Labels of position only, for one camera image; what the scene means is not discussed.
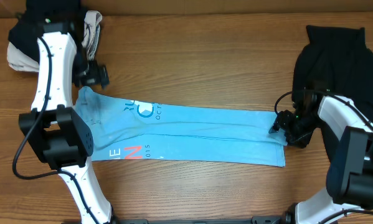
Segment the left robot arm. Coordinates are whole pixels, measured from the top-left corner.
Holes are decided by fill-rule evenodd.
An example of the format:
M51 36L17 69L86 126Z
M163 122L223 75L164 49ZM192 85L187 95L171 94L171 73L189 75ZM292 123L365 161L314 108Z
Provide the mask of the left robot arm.
M24 180L57 175L67 185L81 223L117 223L92 166L92 132L73 107L73 86L109 84L106 67L87 59L82 28L75 20L50 18L34 26L39 48L37 90L30 112L19 115L24 139L14 156L12 171ZM26 144L50 172L26 176L18 171L17 162Z

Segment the light blue t-shirt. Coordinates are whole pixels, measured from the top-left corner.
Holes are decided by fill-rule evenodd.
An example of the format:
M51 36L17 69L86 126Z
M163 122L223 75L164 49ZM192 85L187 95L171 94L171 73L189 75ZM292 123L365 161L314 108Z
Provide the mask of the light blue t-shirt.
M285 166L276 114L147 103L83 87L75 110L93 135L93 161L157 159Z

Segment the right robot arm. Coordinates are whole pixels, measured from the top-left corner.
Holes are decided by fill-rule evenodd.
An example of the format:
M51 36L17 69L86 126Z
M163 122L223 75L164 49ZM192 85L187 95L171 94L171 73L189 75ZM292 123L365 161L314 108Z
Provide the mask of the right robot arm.
M330 166L326 186L295 203L274 223L337 223L350 214L373 215L373 123L345 96L305 90L295 111L276 111L270 133L283 131L288 145L305 148L322 132Z

